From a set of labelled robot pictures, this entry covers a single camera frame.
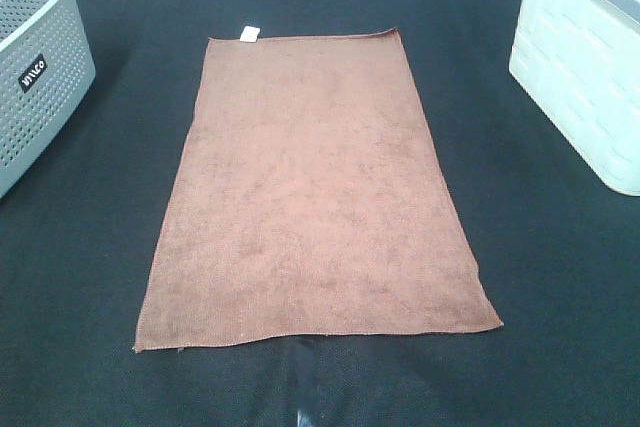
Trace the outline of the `brown microfiber towel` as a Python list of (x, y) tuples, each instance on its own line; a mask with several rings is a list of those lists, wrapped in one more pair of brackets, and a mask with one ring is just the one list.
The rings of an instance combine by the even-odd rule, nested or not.
[(136, 351), (501, 326), (396, 29), (208, 42)]

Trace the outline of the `black table mat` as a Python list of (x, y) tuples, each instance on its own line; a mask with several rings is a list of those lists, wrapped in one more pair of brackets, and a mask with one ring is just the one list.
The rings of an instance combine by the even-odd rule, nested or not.
[[(520, 0), (77, 0), (96, 79), (1, 201), (5, 426), (635, 426), (639, 201), (511, 77)], [(133, 351), (207, 41), (397, 28), (503, 320)]]

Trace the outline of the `white plastic storage bin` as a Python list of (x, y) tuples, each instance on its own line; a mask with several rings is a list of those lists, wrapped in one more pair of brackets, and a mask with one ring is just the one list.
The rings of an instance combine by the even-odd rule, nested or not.
[(639, 193), (639, 0), (522, 0), (509, 71), (610, 189)]

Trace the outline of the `grey perforated plastic basket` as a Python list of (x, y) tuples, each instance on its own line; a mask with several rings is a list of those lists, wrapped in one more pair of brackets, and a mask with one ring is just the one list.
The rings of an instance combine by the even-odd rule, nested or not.
[(74, 113), (96, 76), (76, 0), (1, 0), (1, 191)]

